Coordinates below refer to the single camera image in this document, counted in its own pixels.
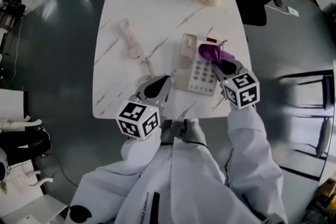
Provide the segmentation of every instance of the purple cloth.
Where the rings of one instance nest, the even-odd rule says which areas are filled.
[[[221,50],[218,45],[201,44],[198,52],[204,59],[215,62],[218,66],[221,66],[222,59],[235,59],[232,54]]]

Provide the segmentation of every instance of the desk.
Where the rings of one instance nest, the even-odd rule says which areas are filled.
[[[137,90],[139,78],[148,74],[144,63],[128,55],[119,28],[124,18],[132,24],[157,75],[173,75],[184,33],[227,39],[225,50],[251,69],[235,0],[223,0],[218,8],[198,0],[105,0],[93,71],[92,105],[96,118],[114,119],[121,102]],[[219,85],[213,97],[172,89],[164,115],[168,119],[227,116],[230,106],[220,92]]]

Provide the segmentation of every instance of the white marble table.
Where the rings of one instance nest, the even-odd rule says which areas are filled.
[[[114,119],[122,102],[147,75],[144,63],[131,59],[119,22],[128,18],[144,54],[157,75],[173,74],[184,33],[225,40],[225,50],[251,69],[243,24],[235,0],[223,0],[218,8],[198,0],[105,0],[93,71],[93,115]],[[171,89],[164,115],[168,119],[227,116],[228,101],[217,85],[213,97]]]

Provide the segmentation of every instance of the white protective suit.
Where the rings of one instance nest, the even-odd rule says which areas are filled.
[[[123,161],[83,176],[70,207],[70,223],[287,223],[282,172],[272,160],[261,118],[249,106],[232,110],[228,134],[234,150],[230,188],[206,146],[128,140]]]

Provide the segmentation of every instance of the gray floor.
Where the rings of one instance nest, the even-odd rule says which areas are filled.
[[[28,91],[32,118],[43,120],[53,143],[50,153],[59,157],[75,183],[97,166],[120,160],[120,147],[125,141],[114,120],[98,120],[92,115],[92,63],[103,1],[51,0],[28,14],[23,19],[16,77],[10,86]],[[292,6],[290,1],[283,1]],[[304,94],[275,78],[330,69],[336,58],[336,48],[318,7],[307,0],[294,1],[299,18],[266,8],[265,27],[245,26],[253,71],[260,80],[261,102],[257,109],[279,164],[286,162],[287,148],[293,141],[306,143],[306,136],[317,144],[321,121],[303,122],[293,116],[296,112],[289,113],[289,100],[297,101]],[[9,54],[3,62],[7,80],[14,72],[19,26],[20,22],[9,33],[4,47]],[[321,95],[318,88],[302,91],[308,96],[303,102],[319,101],[315,99]],[[309,130],[302,129],[308,121]],[[201,120],[200,124],[210,151],[223,167],[230,151],[226,118]],[[46,184],[47,191],[69,204],[76,188],[64,179],[56,160],[50,156],[39,160],[38,165],[45,175],[55,179]],[[322,168],[323,162],[316,163],[311,172],[320,174]],[[300,217],[316,187],[315,181],[285,172],[283,200],[292,222]]]

